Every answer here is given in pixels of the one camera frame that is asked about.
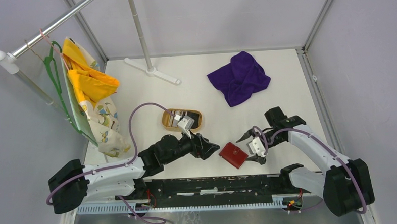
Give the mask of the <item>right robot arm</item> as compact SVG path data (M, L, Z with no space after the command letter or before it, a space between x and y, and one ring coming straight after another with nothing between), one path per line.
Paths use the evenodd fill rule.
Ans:
M264 114L270 130L257 126L247 130L239 141L250 139L247 147L250 160L263 165L272 147L288 142L302 151L320 170L318 173L295 163L280 170L279 186L285 193L303 189L323 199L336 216L355 211L365 214L375 201L367 164L351 160L323 142L298 115L288 117L280 107Z

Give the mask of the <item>red leather card holder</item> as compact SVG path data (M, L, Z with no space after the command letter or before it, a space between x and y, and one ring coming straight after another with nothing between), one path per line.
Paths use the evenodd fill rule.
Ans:
M248 158L248 155L232 142L228 142L220 151L219 155L236 169L240 169Z

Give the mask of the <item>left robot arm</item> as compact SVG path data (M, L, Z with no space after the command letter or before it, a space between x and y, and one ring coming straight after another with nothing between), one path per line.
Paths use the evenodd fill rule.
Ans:
M133 199L140 199L146 194L143 178L162 172L165 165L188 154L206 160L219 148L200 133L182 134L180 139L165 135L140 152L135 160L83 165L79 159L74 159L49 178L51 193L46 202L53 207L55 214L64 214L82 203L114 196L130 195Z

